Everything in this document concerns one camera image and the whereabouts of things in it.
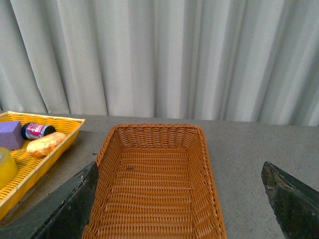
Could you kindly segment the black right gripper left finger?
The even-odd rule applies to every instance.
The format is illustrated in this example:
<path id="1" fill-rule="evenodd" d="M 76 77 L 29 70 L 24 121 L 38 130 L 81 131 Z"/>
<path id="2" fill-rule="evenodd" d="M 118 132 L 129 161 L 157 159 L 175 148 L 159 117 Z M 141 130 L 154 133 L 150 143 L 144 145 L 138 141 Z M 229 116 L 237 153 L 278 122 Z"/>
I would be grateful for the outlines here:
<path id="1" fill-rule="evenodd" d="M 0 229 L 2 239 L 80 239 L 89 222 L 98 182 L 91 162 L 30 211 Z"/>

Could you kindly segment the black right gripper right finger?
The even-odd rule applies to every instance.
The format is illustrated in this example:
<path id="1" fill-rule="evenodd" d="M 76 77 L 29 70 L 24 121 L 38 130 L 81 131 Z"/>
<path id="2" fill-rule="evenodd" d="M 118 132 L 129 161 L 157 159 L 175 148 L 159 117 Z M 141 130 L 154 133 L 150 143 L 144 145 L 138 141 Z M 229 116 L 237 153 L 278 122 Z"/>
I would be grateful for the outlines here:
<path id="1" fill-rule="evenodd" d="M 261 178 L 276 220 L 287 239 L 319 237 L 319 192 L 266 161 Z"/>

